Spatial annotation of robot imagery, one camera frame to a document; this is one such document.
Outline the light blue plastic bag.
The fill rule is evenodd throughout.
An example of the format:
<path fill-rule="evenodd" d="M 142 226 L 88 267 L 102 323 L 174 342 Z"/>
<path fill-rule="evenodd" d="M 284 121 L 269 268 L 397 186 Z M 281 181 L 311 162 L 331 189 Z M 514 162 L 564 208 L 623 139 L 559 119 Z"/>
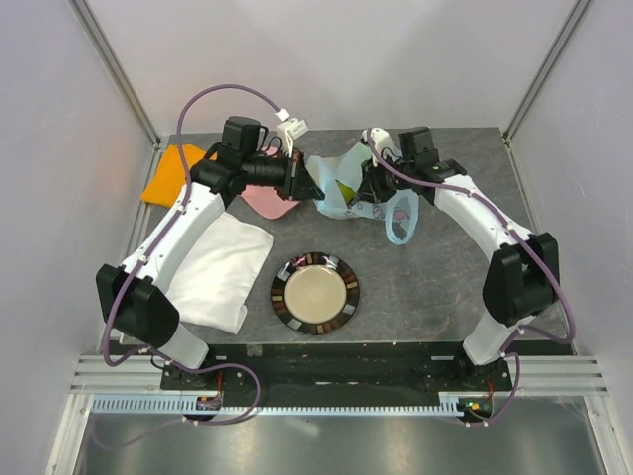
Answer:
<path fill-rule="evenodd" d="M 324 200 L 314 201 L 314 204 L 320 213 L 336 220 L 366 218 L 383 221 L 389 241 L 396 245 L 404 245 L 412 239 L 418 223 L 418 195 L 412 190 L 398 190 L 386 203 L 359 201 L 361 165 L 369 159 L 372 159 L 371 150 L 362 143 L 356 144 L 339 157 L 309 156 L 305 160 L 306 169 L 325 194 Z M 347 204 L 343 200 L 337 181 L 356 192 L 353 202 Z"/>

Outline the green fake pear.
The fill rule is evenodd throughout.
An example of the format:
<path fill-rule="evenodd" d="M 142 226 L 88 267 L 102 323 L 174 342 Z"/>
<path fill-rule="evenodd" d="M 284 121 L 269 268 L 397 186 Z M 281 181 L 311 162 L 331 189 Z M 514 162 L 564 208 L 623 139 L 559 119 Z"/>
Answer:
<path fill-rule="evenodd" d="M 340 181 L 337 181 L 336 184 L 338 186 L 338 189 L 339 189 L 339 191 L 341 193 L 341 196 L 342 196 L 343 200 L 347 204 L 349 204 L 349 203 L 351 203 L 351 202 L 353 202 L 355 200 L 356 192 L 352 188 L 348 187 L 347 185 L 343 184 Z"/>

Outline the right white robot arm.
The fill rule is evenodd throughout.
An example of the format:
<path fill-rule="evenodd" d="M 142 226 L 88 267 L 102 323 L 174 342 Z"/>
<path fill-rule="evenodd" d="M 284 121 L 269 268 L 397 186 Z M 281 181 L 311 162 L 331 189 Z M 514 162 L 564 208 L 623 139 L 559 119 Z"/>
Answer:
<path fill-rule="evenodd" d="M 441 160 L 429 128 L 395 139 L 383 129 L 368 129 L 361 142 L 371 155 L 361 166 L 356 201 L 425 199 L 456 222 L 489 263 L 484 315 L 452 367 L 460 387 L 476 389 L 489 377 L 487 364 L 501 358 L 511 336 L 557 301 L 558 244 L 551 235 L 536 235 L 512 220 L 457 161 Z"/>

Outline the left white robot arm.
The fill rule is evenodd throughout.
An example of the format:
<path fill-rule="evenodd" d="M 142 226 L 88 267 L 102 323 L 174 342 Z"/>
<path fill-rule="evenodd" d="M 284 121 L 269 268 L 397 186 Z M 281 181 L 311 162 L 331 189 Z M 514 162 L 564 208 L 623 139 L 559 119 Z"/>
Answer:
<path fill-rule="evenodd" d="M 103 265 L 96 275 L 105 331 L 117 330 L 183 368 L 183 378 L 206 389 L 217 378 L 207 359 L 208 345 L 181 322 L 166 293 L 182 261 L 203 232 L 247 186 L 273 188 L 290 201 L 321 200 L 323 192 L 310 177 L 294 142 L 308 126 L 289 118 L 277 127 L 280 148 L 261 150 L 260 122 L 232 116 L 219 142 L 187 167 L 186 182 L 175 203 L 140 247 L 120 265 Z"/>

